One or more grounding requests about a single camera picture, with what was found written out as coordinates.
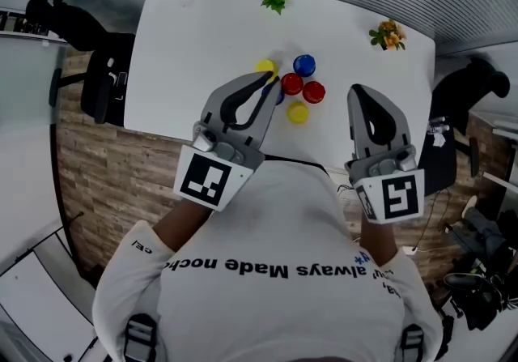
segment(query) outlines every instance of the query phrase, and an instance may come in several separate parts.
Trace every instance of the black strap buckle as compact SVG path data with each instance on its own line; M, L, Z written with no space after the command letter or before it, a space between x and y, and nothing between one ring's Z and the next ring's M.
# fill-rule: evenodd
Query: black strap buckle
M401 338L401 349L403 350L403 361L412 360L421 362L423 354L424 333L422 329L414 323L403 330Z
M155 362L156 322L147 314L134 314L125 329L126 362Z

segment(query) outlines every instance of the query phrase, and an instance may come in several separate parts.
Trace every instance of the gray pants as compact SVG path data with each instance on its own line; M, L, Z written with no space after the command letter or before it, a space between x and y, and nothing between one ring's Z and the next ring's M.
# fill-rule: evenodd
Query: gray pants
M466 253L474 253L481 262L488 263L505 241L498 225L474 207L466 211L463 221L472 224L476 232L469 230L467 225L452 227L453 238Z

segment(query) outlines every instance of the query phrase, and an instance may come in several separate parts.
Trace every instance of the chair backrest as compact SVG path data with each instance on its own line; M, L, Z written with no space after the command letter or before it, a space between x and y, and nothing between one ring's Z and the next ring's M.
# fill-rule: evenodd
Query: chair backrest
M446 116L461 133L465 131L468 111L490 92L504 98L510 89L509 78L481 58L455 71L437 85L432 93L430 118Z
M39 23L79 51L104 47L107 32L88 12L63 0L30 0L25 11L27 20Z

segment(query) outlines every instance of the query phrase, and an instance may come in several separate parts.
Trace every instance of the desk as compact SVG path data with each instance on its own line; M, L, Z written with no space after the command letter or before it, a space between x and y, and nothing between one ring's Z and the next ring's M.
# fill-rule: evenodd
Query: desk
M383 92L405 113L418 155L428 121L435 43L405 27L406 51L370 44L382 15L335 0L290 0L282 15L262 0L146 0L129 68L125 127L192 139L209 94L263 58L279 74L300 54L316 59L313 78L324 100L310 106L303 125L287 120L287 96L272 117L261 150L269 155L343 168L351 159L347 92L361 83ZM238 121L250 113L238 112Z

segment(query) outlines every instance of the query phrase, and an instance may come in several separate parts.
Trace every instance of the artificial flower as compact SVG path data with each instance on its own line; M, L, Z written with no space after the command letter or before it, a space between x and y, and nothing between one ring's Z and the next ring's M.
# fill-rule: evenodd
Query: artificial flower
M385 45L387 49L395 49L396 44L399 44L399 36L396 34L390 34L390 36L384 36Z
M403 27L400 24L397 25L397 34L402 40L406 39L405 31L403 30Z
M380 23L380 28L383 28L385 31L394 31L396 30L396 23L394 21L385 21Z

